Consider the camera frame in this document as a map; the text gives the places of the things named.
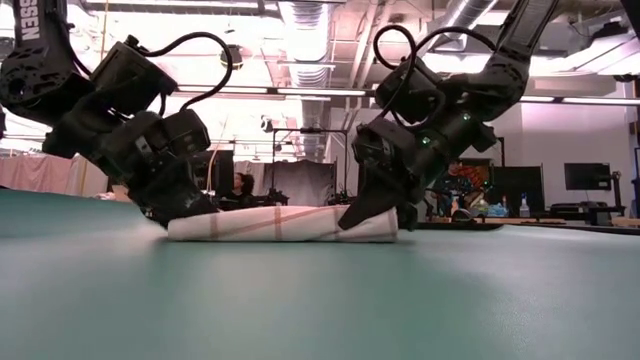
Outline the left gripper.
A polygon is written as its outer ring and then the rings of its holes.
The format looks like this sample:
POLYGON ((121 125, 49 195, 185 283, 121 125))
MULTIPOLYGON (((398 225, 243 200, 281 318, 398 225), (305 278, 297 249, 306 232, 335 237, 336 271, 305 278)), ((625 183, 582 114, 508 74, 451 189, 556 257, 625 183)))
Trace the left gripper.
POLYGON ((107 92, 82 97, 46 135, 42 150, 65 158, 82 155, 125 185, 141 213, 163 228, 172 214, 217 213, 218 207, 192 179, 188 164, 191 155, 210 145, 196 112, 184 109, 164 118, 141 110, 122 120, 111 104, 107 92), (171 195, 170 206, 165 193, 171 195))

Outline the white towel red checks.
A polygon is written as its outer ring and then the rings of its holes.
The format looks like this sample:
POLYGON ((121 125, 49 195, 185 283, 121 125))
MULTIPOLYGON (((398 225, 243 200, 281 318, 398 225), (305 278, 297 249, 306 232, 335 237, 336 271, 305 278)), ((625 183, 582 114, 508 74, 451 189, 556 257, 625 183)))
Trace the white towel red checks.
POLYGON ((208 242, 343 242, 393 243, 399 231, 393 210, 369 218, 349 230, 338 220, 346 212, 336 206, 269 206, 174 219, 172 241, 208 242))

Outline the black desk monitor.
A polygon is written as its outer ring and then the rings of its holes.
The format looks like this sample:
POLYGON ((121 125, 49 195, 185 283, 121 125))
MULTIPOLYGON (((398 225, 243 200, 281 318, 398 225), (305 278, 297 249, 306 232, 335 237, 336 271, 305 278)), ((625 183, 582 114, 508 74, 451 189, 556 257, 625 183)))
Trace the black desk monitor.
POLYGON ((199 163, 199 184, 203 190, 216 196, 229 193, 234 185, 234 152, 232 150, 206 151, 199 163))

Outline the person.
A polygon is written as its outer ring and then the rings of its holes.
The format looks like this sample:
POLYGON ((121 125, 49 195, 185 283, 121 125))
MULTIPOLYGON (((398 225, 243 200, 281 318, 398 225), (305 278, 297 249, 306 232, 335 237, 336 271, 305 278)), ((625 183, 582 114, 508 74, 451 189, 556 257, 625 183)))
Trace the person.
POLYGON ((254 177, 236 172, 232 189, 220 196, 219 205, 223 211, 239 210, 255 206, 253 196, 254 177))
POLYGON ((474 189, 483 183, 477 167, 463 165, 462 161, 455 159, 449 163, 448 169, 435 181, 433 189, 438 206, 438 214, 450 216, 457 198, 457 205, 465 208, 469 195, 474 194, 474 189))

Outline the white curtain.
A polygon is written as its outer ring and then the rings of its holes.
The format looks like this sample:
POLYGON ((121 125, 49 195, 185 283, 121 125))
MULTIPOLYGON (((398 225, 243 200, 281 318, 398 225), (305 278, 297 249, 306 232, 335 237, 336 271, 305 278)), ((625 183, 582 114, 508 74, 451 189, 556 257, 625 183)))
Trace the white curtain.
POLYGON ((263 190, 263 180, 265 167, 263 163, 255 163, 250 161, 239 161, 234 163, 234 174, 236 172, 241 172, 245 174, 250 174, 254 177, 254 189, 253 196, 255 198, 255 205, 257 203, 256 197, 257 195, 262 194, 263 190))

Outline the dark backdrop cloth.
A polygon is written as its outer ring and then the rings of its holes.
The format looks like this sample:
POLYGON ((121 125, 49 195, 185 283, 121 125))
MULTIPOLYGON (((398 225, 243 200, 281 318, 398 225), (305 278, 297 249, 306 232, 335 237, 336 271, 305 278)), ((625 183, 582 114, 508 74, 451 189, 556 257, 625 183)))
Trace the dark backdrop cloth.
POLYGON ((335 170, 331 163, 309 160, 266 163, 263 189, 274 188, 293 206, 324 206, 335 193, 335 170))

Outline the green table mat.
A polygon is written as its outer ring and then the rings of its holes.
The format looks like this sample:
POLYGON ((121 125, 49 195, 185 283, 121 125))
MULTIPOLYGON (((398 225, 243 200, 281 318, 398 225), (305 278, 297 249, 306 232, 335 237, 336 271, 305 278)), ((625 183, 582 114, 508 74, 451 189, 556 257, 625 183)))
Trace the green table mat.
POLYGON ((640 237, 168 242, 126 203, 2 190, 0 360, 640 360, 640 237))

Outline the large black screen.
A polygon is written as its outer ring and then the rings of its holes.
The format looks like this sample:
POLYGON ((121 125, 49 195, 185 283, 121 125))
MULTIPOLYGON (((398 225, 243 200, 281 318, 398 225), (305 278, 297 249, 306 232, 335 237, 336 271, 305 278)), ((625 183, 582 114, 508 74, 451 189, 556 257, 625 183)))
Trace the large black screen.
POLYGON ((521 197, 531 214, 545 211, 542 169, 540 166, 499 166, 493 168, 487 193, 491 204, 502 203, 511 217, 520 216, 521 197))

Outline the long led light bar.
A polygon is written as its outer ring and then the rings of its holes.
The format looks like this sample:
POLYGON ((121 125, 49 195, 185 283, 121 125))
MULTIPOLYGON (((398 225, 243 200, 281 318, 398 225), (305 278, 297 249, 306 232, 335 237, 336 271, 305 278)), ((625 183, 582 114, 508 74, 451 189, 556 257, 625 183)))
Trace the long led light bar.
MULTIPOLYGON (((218 95, 257 95, 257 96, 297 96, 321 98, 373 98, 371 89, 334 89, 334 88, 278 88, 225 86, 218 95)), ((612 98, 612 97, 565 97, 565 96, 532 96, 524 95, 522 103, 562 104, 562 105, 594 105, 640 107, 640 98, 612 98)))

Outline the pink curtain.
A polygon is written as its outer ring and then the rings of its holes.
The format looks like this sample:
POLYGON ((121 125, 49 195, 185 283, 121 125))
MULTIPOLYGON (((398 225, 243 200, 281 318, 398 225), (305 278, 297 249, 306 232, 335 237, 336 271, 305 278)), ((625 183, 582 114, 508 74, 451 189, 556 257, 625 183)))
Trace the pink curtain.
POLYGON ((84 157, 51 155, 0 158, 0 185, 15 190, 92 197, 104 193, 108 177, 84 157))

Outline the black hanging dome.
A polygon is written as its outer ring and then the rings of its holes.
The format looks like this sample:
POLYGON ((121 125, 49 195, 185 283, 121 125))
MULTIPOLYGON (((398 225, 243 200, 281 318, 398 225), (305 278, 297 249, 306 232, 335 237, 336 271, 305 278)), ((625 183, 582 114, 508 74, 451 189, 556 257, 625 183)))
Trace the black hanging dome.
POLYGON ((241 54, 241 47, 237 44, 227 46, 228 50, 223 50, 219 56, 219 62, 224 68, 240 70, 244 65, 244 59, 241 54))

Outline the black desk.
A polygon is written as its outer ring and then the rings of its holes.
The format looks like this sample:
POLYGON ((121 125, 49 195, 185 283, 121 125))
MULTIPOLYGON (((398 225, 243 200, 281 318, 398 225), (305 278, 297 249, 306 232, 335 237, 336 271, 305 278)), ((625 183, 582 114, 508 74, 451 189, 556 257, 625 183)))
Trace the black desk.
POLYGON ((585 201, 580 203, 557 203, 548 212, 552 218, 583 221, 587 225, 611 226, 612 219, 624 216, 625 206, 610 206, 606 202, 585 201))

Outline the black stand frame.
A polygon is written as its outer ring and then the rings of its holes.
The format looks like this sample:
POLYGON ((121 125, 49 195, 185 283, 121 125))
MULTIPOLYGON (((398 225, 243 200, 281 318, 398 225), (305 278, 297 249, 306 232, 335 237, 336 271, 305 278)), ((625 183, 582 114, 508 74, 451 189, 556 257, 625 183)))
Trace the black stand frame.
MULTIPOLYGON (((270 200, 273 200, 272 202, 274 204, 278 203, 279 205, 283 205, 283 206, 288 206, 290 205, 289 200, 291 199, 291 197, 285 195, 281 190, 278 190, 276 188, 276 184, 275 184, 275 177, 276 177, 276 173, 277 173, 277 165, 275 165, 276 163, 279 162, 284 162, 284 160, 281 161, 276 161, 276 142, 278 144, 280 144, 280 142, 283 140, 278 140, 276 141, 276 137, 277 137, 277 133, 278 132, 287 132, 287 134, 283 137, 283 139, 286 139, 287 137, 289 137, 289 135, 291 133, 297 132, 300 134, 304 134, 304 135, 312 135, 312 134, 333 134, 333 133, 338 133, 340 135, 342 135, 344 137, 344 140, 346 141, 348 139, 348 130, 340 130, 340 129, 325 129, 322 127, 300 127, 300 128, 282 128, 282 127, 274 127, 271 134, 272 134, 272 139, 271 139, 271 146, 272 146, 272 153, 271 153, 271 167, 272 167, 272 172, 271 172, 271 183, 270 183, 270 187, 268 190, 268 194, 267 194, 267 198, 269 198, 270 200)), ((348 149, 346 149, 346 147, 344 148, 344 154, 343 154, 343 158, 345 159, 345 163, 344 163, 344 173, 343 173, 343 185, 346 186, 346 182, 347 182, 347 163, 346 161, 348 157, 348 149)), ((337 191, 337 186, 338 186, 338 182, 336 179, 337 176, 337 161, 334 161, 332 163, 332 176, 331 179, 333 180, 333 184, 332 186, 329 188, 329 190, 333 190, 332 193, 330 193, 330 195, 333 195, 334 198, 338 197, 340 195, 340 193, 345 193, 347 194, 346 196, 348 197, 348 191, 347 190, 341 190, 341 191, 337 191)))

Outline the silver ventilation duct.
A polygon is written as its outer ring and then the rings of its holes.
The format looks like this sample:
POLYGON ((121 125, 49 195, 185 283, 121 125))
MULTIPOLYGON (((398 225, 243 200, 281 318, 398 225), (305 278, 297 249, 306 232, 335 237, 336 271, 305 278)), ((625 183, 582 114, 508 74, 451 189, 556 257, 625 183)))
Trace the silver ventilation duct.
MULTIPOLYGON (((296 88, 325 88, 329 80, 329 68, 320 64, 327 60, 329 29, 333 6, 328 3, 307 1, 279 1, 279 10, 285 25, 286 53, 289 61, 299 65, 289 66, 291 83, 296 88)), ((302 125, 327 127, 323 123, 324 105, 316 100, 301 100, 302 125)), ((322 161, 325 134, 302 135, 304 157, 322 161)))
MULTIPOLYGON (((449 26, 474 29, 479 19, 488 13, 499 0, 450 0, 443 15, 437 16, 426 25, 427 33, 449 26)), ((468 36, 464 34, 439 34, 427 42, 418 52, 453 54, 462 53, 467 45, 468 36)))

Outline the black wall monitor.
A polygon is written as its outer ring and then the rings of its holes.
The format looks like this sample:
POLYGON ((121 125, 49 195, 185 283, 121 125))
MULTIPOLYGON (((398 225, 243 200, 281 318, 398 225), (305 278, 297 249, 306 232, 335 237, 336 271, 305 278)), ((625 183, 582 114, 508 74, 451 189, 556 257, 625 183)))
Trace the black wall monitor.
POLYGON ((567 190, 602 190, 612 187, 608 163, 565 163, 565 188, 567 190))

